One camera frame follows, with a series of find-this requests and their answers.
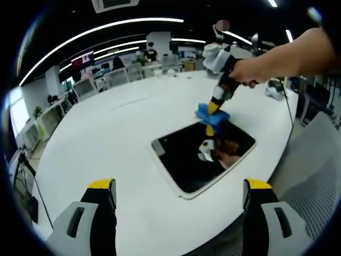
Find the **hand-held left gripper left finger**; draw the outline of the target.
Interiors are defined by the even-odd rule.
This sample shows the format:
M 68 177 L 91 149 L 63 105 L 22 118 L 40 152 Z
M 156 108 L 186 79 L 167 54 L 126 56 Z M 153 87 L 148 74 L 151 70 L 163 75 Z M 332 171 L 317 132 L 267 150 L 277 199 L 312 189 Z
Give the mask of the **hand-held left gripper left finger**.
M 116 255 L 116 181 L 92 182 L 55 219 L 47 245 L 54 255 Z

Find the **person's right hand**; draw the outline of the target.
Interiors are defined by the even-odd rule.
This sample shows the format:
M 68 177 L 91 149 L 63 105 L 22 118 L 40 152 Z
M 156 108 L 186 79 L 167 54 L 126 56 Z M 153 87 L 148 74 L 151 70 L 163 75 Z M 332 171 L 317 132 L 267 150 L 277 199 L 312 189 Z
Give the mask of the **person's right hand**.
M 263 57 L 242 59 L 236 62 L 229 77 L 249 88 L 265 83 L 270 79 Z

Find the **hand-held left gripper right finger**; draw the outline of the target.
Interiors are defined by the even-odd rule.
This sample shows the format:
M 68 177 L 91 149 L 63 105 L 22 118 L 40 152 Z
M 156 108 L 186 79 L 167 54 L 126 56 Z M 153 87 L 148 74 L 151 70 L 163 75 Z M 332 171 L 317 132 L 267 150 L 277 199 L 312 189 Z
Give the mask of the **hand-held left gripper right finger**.
M 242 255 L 302 255 L 312 243 L 306 222 L 271 185 L 243 181 Z

